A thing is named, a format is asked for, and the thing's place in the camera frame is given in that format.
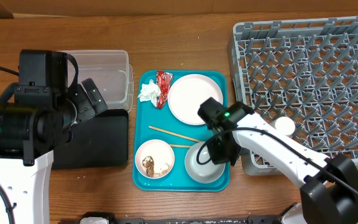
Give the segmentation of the grey bowl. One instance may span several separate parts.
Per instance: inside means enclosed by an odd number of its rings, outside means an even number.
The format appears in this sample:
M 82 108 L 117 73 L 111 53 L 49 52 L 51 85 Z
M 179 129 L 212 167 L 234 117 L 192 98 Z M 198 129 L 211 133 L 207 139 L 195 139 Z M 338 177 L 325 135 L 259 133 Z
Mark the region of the grey bowl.
M 209 161 L 205 165 L 199 165 L 196 161 L 197 153 L 204 141 L 191 146 L 185 156 L 185 169 L 187 174 L 196 182 L 202 184 L 212 183 L 222 176 L 225 164 L 214 164 Z

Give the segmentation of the white round plate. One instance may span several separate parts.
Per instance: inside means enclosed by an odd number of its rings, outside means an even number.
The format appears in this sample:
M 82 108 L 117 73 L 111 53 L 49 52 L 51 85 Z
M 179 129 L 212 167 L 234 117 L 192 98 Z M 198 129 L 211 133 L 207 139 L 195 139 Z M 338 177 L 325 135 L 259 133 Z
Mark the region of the white round plate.
M 200 105 L 208 98 L 223 103 L 223 93 L 219 85 L 211 78 L 201 74 L 189 74 L 173 83 L 168 92 L 168 107 L 171 113 L 182 123 L 202 125 L 198 116 Z

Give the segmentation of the white paper cup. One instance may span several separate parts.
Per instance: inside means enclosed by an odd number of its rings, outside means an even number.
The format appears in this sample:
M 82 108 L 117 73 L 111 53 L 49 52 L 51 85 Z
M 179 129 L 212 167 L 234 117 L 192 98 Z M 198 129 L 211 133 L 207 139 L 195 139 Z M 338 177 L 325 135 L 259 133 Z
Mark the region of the white paper cup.
M 282 134 L 291 137 L 295 132 L 295 122 L 287 116 L 281 116 L 273 120 L 270 125 Z

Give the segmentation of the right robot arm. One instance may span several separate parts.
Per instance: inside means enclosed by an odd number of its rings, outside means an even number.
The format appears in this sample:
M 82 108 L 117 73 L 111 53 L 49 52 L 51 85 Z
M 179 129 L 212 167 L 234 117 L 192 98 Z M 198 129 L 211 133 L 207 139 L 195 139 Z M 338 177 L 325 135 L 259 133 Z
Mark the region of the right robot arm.
M 198 116 L 214 132 L 202 145 L 209 161 L 234 165 L 241 150 L 248 149 L 299 188 L 301 201 L 274 223 L 358 223 L 358 169 L 348 157 L 330 158 L 299 144 L 240 101 L 225 108 L 208 98 L 200 105 Z

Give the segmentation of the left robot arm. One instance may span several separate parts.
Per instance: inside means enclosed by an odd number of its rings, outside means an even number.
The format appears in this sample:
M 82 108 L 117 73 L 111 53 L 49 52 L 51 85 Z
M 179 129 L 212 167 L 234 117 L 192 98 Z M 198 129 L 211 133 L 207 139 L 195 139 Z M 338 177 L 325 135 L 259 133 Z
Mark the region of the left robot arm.
M 106 111 L 91 79 L 68 79 L 76 59 L 24 49 L 18 81 L 0 95 L 0 223 L 48 223 L 53 152 L 72 127 Z

